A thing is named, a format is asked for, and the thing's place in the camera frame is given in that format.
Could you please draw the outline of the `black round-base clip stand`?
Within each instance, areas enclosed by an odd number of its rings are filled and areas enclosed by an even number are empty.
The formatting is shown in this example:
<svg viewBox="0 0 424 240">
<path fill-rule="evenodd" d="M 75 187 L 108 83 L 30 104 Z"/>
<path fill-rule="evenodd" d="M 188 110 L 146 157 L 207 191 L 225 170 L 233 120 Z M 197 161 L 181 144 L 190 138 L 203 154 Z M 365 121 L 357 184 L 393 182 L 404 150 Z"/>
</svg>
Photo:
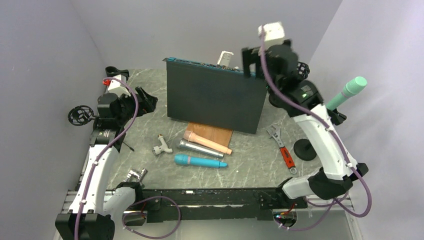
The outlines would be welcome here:
<svg viewBox="0 0 424 240">
<path fill-rule="evenodd" d="M 130 77 L 130 72 L 128 69 L 120 70 L 114 66 L 107 66 L 105 68 L 105 73 L 107 77 L 115 77 L 118 75 L 122 75 L 128 79 Z"/>
</svg>

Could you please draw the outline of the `black tripod shock-mount stand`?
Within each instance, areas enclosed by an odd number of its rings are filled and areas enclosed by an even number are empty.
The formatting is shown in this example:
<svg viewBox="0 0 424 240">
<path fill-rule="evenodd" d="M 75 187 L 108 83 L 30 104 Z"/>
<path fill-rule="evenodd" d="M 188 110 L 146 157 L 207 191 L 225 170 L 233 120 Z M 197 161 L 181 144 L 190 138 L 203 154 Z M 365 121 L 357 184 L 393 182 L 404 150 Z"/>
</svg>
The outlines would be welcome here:
<svg viewBox="0 0 424 240">
<path fill-rule="evenodd" d="M 93 122 L 90 135 L 91 147 L 108 145 L 124 132 L 126 124 L 134 117 L 134 109 L 126 108 L 119 103 L 99 104 L 98 115 L 87 105 L 79 105 L 68 113 L 68 121 L 74 126 L 87 125 Z"/>
</svg>

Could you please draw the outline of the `pink microphone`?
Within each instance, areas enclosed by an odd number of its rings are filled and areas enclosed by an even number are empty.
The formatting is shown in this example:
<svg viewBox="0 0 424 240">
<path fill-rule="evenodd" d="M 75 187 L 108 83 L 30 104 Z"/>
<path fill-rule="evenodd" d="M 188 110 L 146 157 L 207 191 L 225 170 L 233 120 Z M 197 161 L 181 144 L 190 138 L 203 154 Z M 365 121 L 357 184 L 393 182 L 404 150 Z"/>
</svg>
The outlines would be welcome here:
<svg viewBox="0 0 424 240">
<path fill-rule="evenodd" d="M 232 154 L 232 150 L 224 145 L 221 145 L 217 142 L 214 142 L 212 140 L 206 139 L 202 136 L 197 135 L 196 133 L 194 133 L 193 131 L 190 130 L 186 130 L 183 134 L 183 138 L 189 142 L 193 142 L 193 143 L 197 143 L 200 144 L 202 146 L 211 148 L 213 150 L 219 151 L 221 153 L 227 154 L 227 155 L 231 155 Z"/>
</svg>

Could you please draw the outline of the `grey microphone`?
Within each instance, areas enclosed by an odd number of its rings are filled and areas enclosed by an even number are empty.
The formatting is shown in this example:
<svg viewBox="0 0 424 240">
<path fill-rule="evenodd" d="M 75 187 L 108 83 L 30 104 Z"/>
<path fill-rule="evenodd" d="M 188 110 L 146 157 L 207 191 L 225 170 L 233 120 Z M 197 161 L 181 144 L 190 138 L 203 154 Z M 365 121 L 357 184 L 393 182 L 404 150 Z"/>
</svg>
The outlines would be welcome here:
<svg viewBox="0 0 424 240">
<path fill-rule="evenodd" d="M 184 149 L 192 150 L 192 151 L 195 151 L 195 152 L 203 153 L 203 154 L 215 157 L 215 158 L 219 158 L 219 159 L 224 158 L 224 154 L 222 152 L 219 152 L 217 150 L 214 150 L 212 148 L 209 148 L 209 147 L 197 144 L 197 143 L 187 141 L 183 138 L 178 142 L 177 145 L 178 145 L 179 148 L 184 148 Z"/>
</svg>

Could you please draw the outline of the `blue microphone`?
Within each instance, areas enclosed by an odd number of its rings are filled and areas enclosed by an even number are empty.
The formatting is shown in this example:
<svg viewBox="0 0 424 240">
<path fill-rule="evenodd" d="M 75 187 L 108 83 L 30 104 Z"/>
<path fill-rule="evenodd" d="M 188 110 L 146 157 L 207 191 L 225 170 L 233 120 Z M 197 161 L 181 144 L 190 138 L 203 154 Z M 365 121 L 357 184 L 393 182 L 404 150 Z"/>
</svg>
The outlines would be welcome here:
<svg viewBox="0 0 424 240">
<path fill-rule="evenodd" d="M 228 164 L 219 160 L 193 157 L 186 154 L 176 154 L 174 162 L 179 165 L 193 165 L 208 168 L 226 168 Z"/>
</svg>

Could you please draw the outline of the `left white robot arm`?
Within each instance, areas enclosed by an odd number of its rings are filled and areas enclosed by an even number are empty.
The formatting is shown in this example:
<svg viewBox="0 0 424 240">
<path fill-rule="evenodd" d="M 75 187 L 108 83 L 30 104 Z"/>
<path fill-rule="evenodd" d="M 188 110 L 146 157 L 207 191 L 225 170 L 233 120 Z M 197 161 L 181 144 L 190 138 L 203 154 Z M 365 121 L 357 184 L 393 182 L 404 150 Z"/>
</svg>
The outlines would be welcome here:
<svg viewBox="0 0 424 240">
<path fill-rule="evenodd" d="M 144 203 L 138 183 L 120 183 L 117 194 L 104 200 L 111 167 L 118 158 L 126 132 L 135 118 L 156 110 L 158 98 L 141 87 L 127 93 L 107 92 L 97 99 L 97 112 L 89 117 L 75 107 L 69 115 L 94 121 L 87 153 L 87 166 L 77 194 L 66 213 L 60 213 L 55 227 L 63 240 L 111 240 L 116 224 L 128 207 Z"/>
</svg>

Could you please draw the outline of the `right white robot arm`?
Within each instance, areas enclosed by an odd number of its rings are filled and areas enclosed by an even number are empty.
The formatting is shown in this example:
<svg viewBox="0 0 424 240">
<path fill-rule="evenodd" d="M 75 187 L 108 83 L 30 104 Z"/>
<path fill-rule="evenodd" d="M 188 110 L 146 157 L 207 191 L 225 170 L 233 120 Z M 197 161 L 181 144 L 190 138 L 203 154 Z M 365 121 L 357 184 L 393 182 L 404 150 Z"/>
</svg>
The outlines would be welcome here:
<svg viewBox="0 0 424 240">
<path fill-rule="evenodd" d="M 255 65 L 255 77 L 266 80 L 271 89 L 270 103 L 286 110 L 300 126 L 322 165 L 313 174 L 285 180 L 275 194 L 276 203 L 287 208 L 299 197 L 316 195 L 323 200 L 333 199 L 348 192 L 356 180 L 369 196 L 370 189 L 363 179 L 369 171 L 367 165 L 348 153 L 320 92 L 307 79 L 309 66 L 299 61 L 291 43 L 285 41 L 266 50 L 245 47 L 241 57 L 244 76 L 250 77 L 250 66 Z"/>
</svg>

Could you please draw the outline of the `black clip stand right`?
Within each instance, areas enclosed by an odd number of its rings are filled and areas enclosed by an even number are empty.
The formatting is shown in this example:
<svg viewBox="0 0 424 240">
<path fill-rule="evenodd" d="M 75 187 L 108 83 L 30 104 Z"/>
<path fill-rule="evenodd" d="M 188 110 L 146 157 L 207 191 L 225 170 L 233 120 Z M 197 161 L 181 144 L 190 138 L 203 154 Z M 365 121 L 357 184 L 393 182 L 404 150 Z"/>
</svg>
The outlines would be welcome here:
<svg viewBox="0 0 424 240">
<path fill-rule="evenodd" d="M 347 119 L 347 116 L 339 112 L 337 109 L 328 109 L 327 113 L 332 124 L 335 126 L 341 125 Z M 293 145 L 293 151 L 295 155 L 303 161 L 312 161 L 317 156 L 312 144 L 306 138 L 297 140 Z"/>
</svg>

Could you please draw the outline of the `mint green microphone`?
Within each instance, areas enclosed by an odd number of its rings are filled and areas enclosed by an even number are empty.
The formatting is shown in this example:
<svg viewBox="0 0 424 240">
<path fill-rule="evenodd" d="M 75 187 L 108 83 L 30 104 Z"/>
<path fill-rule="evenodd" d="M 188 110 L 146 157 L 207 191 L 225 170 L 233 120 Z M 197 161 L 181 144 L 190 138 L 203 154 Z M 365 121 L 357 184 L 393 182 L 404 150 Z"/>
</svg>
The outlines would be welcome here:
<svg viewBox="0 0 424 240">
<path fill-rule="evenodd" d="M 350 80 L 343 89 L 333 97 L 327 104 L 326 107 L 328 110 L 333 111 L 348 99 L 358 95 L 362 90 L 365 89 L 368 82 L 362 76 L 357 76 Z"/>
</svg>

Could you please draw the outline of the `white object behind panel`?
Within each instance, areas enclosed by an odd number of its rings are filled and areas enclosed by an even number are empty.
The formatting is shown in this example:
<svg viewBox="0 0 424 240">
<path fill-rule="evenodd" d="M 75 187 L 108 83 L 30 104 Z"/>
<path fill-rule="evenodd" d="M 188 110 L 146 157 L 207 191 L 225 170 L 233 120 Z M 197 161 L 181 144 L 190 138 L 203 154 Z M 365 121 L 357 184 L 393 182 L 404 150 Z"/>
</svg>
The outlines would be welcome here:
<svg viewBox="0 0 424 240">
<path fill-rule="evenodd" d="M 223 50 L 218 58 L 217 65 L 228 67 L 233 55 L 233 52 Z"/>
</svg>

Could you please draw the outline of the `white plastic faucet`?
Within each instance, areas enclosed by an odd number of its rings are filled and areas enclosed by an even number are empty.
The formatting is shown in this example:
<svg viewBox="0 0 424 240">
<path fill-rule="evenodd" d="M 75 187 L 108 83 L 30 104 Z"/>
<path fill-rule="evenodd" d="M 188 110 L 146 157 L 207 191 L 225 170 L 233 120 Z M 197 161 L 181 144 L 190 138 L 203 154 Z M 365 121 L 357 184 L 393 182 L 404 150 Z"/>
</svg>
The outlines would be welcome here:
<svg viewBox="0 0 424 240">
<path fill-rule="evenodd" d="M 173 149 L 168 146 L 168 144 L 167 144 L 167 142 L 166 142 L 166 140 L 165 140 L 165 138 L 162 134 L 158 134 L 157 139 L 159 140 L 161 145 L 157 145 L 157 146 L 154 146 L 152 148 L 152 153 L 155 156 L 158 156 L 161 153 L 168 153 L 168 154 L 173 153 Z"/>
</svg>

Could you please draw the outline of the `dark grey upright panel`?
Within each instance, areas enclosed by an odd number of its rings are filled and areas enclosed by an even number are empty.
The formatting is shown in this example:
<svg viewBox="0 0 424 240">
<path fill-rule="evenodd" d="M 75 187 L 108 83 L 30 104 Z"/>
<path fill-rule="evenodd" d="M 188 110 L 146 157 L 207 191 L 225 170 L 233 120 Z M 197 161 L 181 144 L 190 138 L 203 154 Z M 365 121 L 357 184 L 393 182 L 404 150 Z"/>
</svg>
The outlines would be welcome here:
<svg viewBox="0 0 424 240">
<path fill-rule="evenodd" d="M 166 63 L 167 116 L 255 134 L 267 84 L 242 70 L 175 57 Z"/>
</svg>

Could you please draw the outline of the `chrome metal faucet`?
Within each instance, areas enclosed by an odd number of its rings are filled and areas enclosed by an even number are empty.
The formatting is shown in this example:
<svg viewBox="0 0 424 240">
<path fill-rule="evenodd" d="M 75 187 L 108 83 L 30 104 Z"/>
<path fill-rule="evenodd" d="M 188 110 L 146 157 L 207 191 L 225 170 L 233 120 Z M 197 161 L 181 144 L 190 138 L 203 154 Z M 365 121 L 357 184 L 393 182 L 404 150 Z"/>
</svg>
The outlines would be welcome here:
<svg viewBox="0 0 424 240">
<path fill-rule="evenodd" d="M 140 185 L 143 185 L 143 179 L 147 173 L 148 170 L 146 168 L 143 168 L 140 171 L 132 169 L 127 173 L 124 182 L 138 182 Z"/>
</svg>

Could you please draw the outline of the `adjustable wrench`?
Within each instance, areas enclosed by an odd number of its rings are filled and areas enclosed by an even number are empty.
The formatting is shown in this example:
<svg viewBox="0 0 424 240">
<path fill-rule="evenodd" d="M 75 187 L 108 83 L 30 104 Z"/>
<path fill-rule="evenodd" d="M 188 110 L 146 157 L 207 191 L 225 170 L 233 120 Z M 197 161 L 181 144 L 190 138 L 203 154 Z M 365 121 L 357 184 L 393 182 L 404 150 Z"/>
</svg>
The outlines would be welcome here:
<svg viewBox="0 0 424 240">
<path fill-rule="evenodd" d="M 284 143 L 281 139 L 281 129 L 278 126 L 273 124 L 266 131 L 269 134 L 269 137 L 273 138 L 276 141 L 276 143 L 279 147 L 279 151 L 281 153 L 281 156 L 282 156 L 289 172 L 293 175 L 296 175 L 298 171 L 297 171 L 295 162 L 294 162 L 289 150 L 286 148 L 286 146 L 284 145 Z"/>
</svg>

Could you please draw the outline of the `wooden board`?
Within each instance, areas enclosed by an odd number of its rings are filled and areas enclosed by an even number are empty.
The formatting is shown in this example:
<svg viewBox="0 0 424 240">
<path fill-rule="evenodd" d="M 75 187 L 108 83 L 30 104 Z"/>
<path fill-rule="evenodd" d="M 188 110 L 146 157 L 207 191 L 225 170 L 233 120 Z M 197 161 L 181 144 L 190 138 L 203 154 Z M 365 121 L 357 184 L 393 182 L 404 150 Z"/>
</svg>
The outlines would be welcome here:
<svg viewBox="0 0 424 240">
<path fill-rule="evenodd" d="M 225 147 L 229 146 L 233 135 L 233 130 L 195 122 L 189 122 L 186 129 Z"/>
</svg>

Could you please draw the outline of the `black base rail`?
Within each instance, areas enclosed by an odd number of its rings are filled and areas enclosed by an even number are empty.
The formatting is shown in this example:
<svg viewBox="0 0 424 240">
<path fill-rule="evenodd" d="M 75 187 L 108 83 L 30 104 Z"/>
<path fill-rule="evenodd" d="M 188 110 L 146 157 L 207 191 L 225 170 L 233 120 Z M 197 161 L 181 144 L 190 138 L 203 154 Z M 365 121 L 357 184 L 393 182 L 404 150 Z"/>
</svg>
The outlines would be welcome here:
<svg viewBox="0 0 424 240">
<path fill-rule="evenodd" d="M 144 189 L 137 200 L 148 223 L 188 220 L 256 219 L 271 221 L 271 213 L 305 209 L 303 197 L 289 199 L 276 187 Z"/>
</svg>

